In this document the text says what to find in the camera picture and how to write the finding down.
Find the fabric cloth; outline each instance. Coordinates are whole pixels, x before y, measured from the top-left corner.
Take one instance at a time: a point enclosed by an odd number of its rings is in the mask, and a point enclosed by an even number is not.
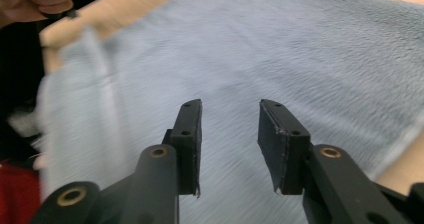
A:
[[[201,98],[202,196],[181,198],[181,223],[305,223],[301,197],[273,192],[260,99],[374,178],[423,128],[423,24],[394,0],[171,0],[105,42],[88,28],[41,89],[44,195],[131,173]]]
[[[0,223],[28,224],[40,207],[38,175],[31,170],[0,163]]]

